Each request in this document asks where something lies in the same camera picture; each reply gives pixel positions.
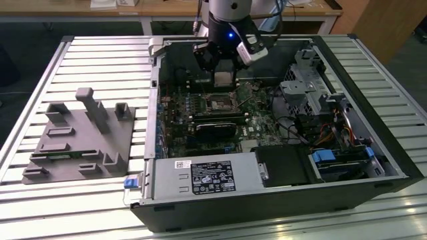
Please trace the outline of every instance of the blue latch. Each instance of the blue latch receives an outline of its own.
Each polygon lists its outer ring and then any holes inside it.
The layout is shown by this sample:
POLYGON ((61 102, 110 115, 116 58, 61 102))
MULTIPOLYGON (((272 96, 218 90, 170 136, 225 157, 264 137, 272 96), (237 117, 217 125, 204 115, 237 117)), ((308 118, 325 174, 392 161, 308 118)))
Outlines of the blue latch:
POLYGON ((370 147, 366 146, 364 151, 365 151, 369 159, 374 157, 374 153, 373 153, 373 150, 370 147))
POLYGON ((138 188, 138 179, 137 178, 126 178, 124 180, 124 189, 137 189, 138 188))
POLYGON ((322 161, 334 161, 336 160, 333 152, 329 149, 317 150, 317 151, 314 151, 313 154, 310 154, 310 156, 312 156, 314 163, 322 162, 322 161))

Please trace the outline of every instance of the motherboard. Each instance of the motherboard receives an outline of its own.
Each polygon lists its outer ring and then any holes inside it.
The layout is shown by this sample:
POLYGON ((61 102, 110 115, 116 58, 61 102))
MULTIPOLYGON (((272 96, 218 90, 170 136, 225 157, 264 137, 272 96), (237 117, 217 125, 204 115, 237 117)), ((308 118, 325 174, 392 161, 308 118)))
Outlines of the motherboard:
POLYGON ((232 92, 201 89, 193 93, 177 86, 164 94, 169 158, 242 153, 257 146, 284 143, 268 106, 272 88, 261 87, 254 80, 236 85, 232 92))

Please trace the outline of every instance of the workbench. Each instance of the workbench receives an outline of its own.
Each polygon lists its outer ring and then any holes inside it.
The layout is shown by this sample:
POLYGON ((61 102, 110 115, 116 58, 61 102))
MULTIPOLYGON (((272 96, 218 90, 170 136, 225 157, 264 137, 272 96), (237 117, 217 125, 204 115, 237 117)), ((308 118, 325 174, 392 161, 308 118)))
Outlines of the workbench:
MULTIPOLYGON (((149 36, 64 37, 0 151, 1 239, 397 239, 427 234, 427 180, 354 209, 233 225, 152 233, 124 202, 124 178, 21 184, 48 118, 48 104, 84 109, 74 91, 93 88, 105 108, 136 108, 128 174, 144 170, 149 36)), ((324 36, 376 113, 427 175, 427 114, 357 39, 324 36)), ((329 69, 326 76, 332 80, 329 69)), ((337 92, 341 87, 330 81, 337 92)))
MULTIPOLYGON (((321 22, 317 34, 328 34, 342 11, 324 0, 297 6, 284 9, 282 21, 321 22)), ((192 22, 196 11, 196 0, 140 0, 134 7, 104 11, 90 11, 90 0, 0 0, 0 23, 140 22, 144 35, 153 35, 152 22, 192 22)))

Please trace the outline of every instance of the warning label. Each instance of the warning label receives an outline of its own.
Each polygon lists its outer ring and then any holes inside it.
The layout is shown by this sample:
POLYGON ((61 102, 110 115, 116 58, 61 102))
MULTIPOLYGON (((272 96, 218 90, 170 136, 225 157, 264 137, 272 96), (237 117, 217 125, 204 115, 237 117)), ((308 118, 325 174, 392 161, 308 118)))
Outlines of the warning label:
POLYGON ((230 161, 190 164, 190 180, 196 195, 236 191, 230 161))

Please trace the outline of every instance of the metal slatted table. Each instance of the metal slatted table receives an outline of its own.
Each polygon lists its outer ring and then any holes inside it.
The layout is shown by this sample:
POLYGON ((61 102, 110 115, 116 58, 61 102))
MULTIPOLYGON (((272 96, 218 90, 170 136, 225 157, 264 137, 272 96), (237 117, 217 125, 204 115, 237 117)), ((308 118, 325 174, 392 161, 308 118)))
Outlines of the metal slatted table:
MULTIPOLYGON (((357 39, 322 37, 406 154, 427 175, 427 117, 357 39)), ((48 118, 48 103, 74 100, 92 87, 105 107, 136 107, 128 173, 144 168, 149 36, 76 37, 60 43, 0 152, 0 239, 396 239, 427 234, 427 180, 384 194, 354 209, 152 233, 124 205, 122 177, 21 184, 22 170, 48 118)), ((326 74, 336 91, 338 83, 326 74)))

